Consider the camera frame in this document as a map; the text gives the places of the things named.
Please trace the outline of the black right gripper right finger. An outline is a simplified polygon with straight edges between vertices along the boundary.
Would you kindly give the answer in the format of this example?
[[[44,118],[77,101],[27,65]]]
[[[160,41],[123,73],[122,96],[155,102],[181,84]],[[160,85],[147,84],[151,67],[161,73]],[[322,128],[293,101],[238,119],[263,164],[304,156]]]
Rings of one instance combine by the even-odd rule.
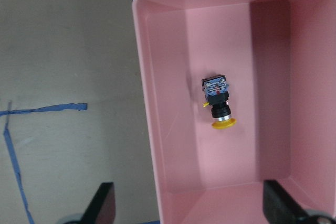
[[[264,180],[262,203],[263,214],[271,224],[335,223],[326,215],[310,215],[276,180]]]

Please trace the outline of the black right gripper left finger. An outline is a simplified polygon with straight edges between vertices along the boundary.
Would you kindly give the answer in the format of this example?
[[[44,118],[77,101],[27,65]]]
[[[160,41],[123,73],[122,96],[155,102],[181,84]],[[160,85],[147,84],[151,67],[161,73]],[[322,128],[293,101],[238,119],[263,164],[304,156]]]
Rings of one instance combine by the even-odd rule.
[[[79,223],[114,223],[116,216],[114,183],[100,184]]]

